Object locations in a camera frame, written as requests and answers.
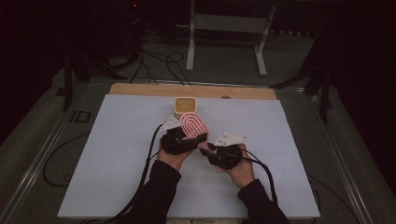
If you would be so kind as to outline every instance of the person's left hand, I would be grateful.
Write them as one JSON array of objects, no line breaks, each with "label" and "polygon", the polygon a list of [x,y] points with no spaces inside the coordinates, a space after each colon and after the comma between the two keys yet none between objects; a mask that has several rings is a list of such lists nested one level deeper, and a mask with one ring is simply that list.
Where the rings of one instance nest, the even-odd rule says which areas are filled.
[{"label": "person's left hand", "polygon": [[165,150],[161,150],[161,143],[160,143],[160,152],[157,154],[157,159],[159,161],[163,161],[166,164],[172,166],[175,168],[177,171],[180,170],[181,164],[183,163],[184,160],[186,160],[187,157],[190,156],[192,151],[188,151],[185,153],[181,153],[178,155],[173,155],[170,153],[167,153]]}]

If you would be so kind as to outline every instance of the black sleeve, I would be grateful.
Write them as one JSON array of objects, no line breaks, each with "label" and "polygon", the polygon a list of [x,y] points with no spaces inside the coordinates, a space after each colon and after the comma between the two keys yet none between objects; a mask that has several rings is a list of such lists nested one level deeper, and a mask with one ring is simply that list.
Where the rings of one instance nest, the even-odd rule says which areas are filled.
[{"label": "black sleeve", "polygon": [[172,166],[155,161],[151,167],[149,181],[134,196],[131,211],[122,216],[117,223],[164,224],[180,178],[180,173]]},{"label": "black sleeve", "polygon": [[259,179],[239,190],[238,198],[247,207],[248,224],[289,223],[282,210],[268,198]]}]

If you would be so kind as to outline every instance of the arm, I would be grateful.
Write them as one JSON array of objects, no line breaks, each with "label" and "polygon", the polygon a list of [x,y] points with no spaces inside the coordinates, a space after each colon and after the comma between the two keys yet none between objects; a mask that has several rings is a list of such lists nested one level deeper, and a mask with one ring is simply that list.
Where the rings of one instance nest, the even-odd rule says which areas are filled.
[{"label": "arm", "polygon": [[181,178],[178,171],[190,154],[191,152],[171,155],[161,150],[158,160],[151,167],[149,181],[134,196],[132,209],[117,223],[164,224]]},{"label": "arm", "polygon": [[[242,156],[248,158],[246,146],[239,145]],[[259,179],[255,178],[251,161],[242,160],[233,169],[227,170],[235,185],[240,188],[238,198],[247,207],[249,224],[289,223],[280,208],[271,202],[265,192],[265,188]]]}]

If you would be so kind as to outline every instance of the person's right hand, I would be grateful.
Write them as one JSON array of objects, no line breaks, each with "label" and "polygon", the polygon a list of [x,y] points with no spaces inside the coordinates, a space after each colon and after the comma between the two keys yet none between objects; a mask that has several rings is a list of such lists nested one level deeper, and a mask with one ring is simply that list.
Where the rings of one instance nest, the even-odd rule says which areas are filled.
[{"label": "person's right hand", "polygon": [[[242,156],[249,158],[248,153],[246,152],[247,148],[245,144],[239,144],[238,146],[242,151]],[[230,170],[226,170],[226,172],[228,175],[230,175],[231,180],[235,183],[235,185],[240,189],[256,179],[251,161],[241,160],[238,165]]]}]

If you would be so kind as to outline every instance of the floor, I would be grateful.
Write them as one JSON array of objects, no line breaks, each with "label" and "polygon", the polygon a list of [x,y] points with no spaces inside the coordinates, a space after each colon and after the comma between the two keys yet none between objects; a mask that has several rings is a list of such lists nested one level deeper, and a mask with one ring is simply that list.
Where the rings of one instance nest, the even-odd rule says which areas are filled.
[{"label": "floor", "polygon": [[[186,85],[189,81],[191,85],[268,88],[295,75],[315,41],[301,35],[270,34],[263,51],[268,76],[260,77],[253,53],[257,36],[198,35],[192,72],[184,71],[186,59],[182,56],[187,55],[188,37],[186,30],[180,29],[175,39],[151,34],[142,47],[144,65],[134,80],[131,77],[139,63],[119,71],[128,77],[123,82],[148,83],[150,79],[152,84],[180,84],[177,80],[181,79]],[[171,56],[180,60],[179,64],[164,61],[176,52]],[[120,81],[101,75],[95,75],[89,83],[75,80],[74,102],[68,111],[62,111],[64,99],[55,96],[63,85],[62,74],[61,70],[54,77],[51,89],[0,148],[1,223],[89,222],[56,216],[103,97],[113,83]],[[276,90],[276,97],[284,107],[321,217],[292,223],[394,223],[395,197],[340,102],[337,89],[331,88],[330,123],[325,125],[318,115],[317,97],[302,92],[305,83],[306,79]],[[70,121],[74,111],[90,112],[91,118],[88,122]]]}]

